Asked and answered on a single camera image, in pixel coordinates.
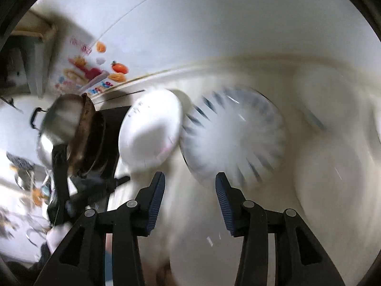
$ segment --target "black pot handle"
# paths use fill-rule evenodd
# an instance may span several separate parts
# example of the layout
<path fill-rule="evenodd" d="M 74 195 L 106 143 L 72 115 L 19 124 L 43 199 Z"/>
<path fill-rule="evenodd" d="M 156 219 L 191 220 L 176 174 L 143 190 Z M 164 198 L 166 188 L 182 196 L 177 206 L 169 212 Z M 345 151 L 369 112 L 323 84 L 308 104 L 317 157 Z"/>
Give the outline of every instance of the black pot handle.
<path fill-rule="evenodd" d="M 43 110 L 42 108 L 40 107 L 37 107 L 34 109 L 33 113 L 32 113 L 32 116 L 30 117 L 30 121 L 29 121 L 29 125 L 32 127 L 32 129 L 37 129 L 39 131 L 39 129 L 36 127 L 36 125 L 34 124 L 34 120 L 36 119 L 36 116 L 37 116 L 37 113 L 38 112 L 46 112 L 45 110 Z"/>

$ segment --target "stainless steel pot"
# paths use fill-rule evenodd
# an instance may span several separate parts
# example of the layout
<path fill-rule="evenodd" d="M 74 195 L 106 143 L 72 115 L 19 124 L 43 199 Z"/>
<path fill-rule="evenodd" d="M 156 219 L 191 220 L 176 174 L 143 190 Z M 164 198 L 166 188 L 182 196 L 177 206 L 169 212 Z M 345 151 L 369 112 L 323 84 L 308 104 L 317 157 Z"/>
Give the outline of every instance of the stainless steel pot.
<path fill-rule="evenodd" d="M 39 112 L 46 112 L 40 129 L 34 125 Z M 30 126 L 39 130 L 37 155 L 48 169 L 52 169 L 53 146 L 67 144 L 68 174 L 77 174 L 85 157 L 94 114 L 94 104 L 86 94 L 64 94 L 48 110 L 37 107 L 33 111 Z"/>

